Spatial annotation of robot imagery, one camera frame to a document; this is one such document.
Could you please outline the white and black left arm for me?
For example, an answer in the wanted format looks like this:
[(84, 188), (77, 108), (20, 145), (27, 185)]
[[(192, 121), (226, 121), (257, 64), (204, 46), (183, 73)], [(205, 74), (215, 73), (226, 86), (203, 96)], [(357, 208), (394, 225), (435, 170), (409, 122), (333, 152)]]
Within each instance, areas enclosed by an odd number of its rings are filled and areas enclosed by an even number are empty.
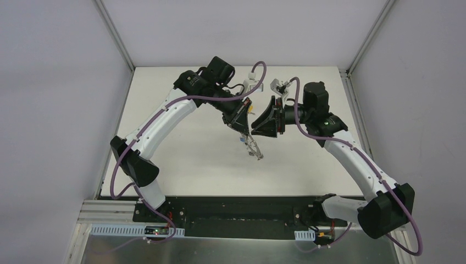
[(224, 90), (234, 74), (235, 68), (217, 56), (198, 71), (181, 73), (152, 117), (125, 138), (112, 138), (110, 146), (116, 158), (114, 171), (122, 169), (130, 177), (141, 200), (148, 204), (146, 214), (152, 221), (164, 221), (168, 208), (163, 204), (165, 195), (157, 182), (160, 169), (150, 159), (185, 117), (209, 103), (222, 113), (227, 127), (243, 135), (249, 134), (247, 111), (251, 100)]

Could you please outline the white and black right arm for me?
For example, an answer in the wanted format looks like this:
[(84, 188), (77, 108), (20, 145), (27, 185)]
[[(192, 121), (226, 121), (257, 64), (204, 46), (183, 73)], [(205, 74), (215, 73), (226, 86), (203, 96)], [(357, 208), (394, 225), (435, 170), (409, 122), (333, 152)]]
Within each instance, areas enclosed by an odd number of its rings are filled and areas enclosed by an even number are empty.
[(252, 123), (252, 134), (275, 138), (288, 125), (305, 125), (306, 136), (334, 156), (360, 188), (364, 200), (327, 194), (314, 200), (312, 219), (321, 226), (332, 219), (357, 223), (366, 235), (378, 239), (407, 224), (414, 204), (414, 189), (389, 177), (360, 149), (347, 125), (330, 112), (329, 93), (323, 82), (303, 88), (302, 102), (287, 105), (289, 81), (273, 80), (276, 94)]

